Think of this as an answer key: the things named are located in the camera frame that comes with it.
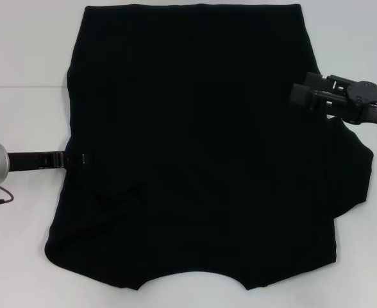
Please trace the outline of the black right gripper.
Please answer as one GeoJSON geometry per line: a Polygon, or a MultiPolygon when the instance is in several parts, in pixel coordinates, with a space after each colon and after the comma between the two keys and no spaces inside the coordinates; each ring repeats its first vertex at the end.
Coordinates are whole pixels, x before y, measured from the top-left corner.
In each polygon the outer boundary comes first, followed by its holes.
{"type": "Polygon", "coordinates": [[[377,124],[377,85],[369,81],[307,73],[304,85],[293,84],[290,102],[350,124],[377,124]]]}

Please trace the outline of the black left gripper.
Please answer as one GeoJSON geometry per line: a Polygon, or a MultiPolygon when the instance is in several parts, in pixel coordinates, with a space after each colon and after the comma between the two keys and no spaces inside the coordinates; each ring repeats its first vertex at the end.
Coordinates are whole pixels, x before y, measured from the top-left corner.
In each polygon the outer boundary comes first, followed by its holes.
{"type": "Polygon", "coordinates": [[[8,153],[9,172],[60,169],[66,167],[87,167],[88,158],[84,153],[64,151],[8,153]]]}

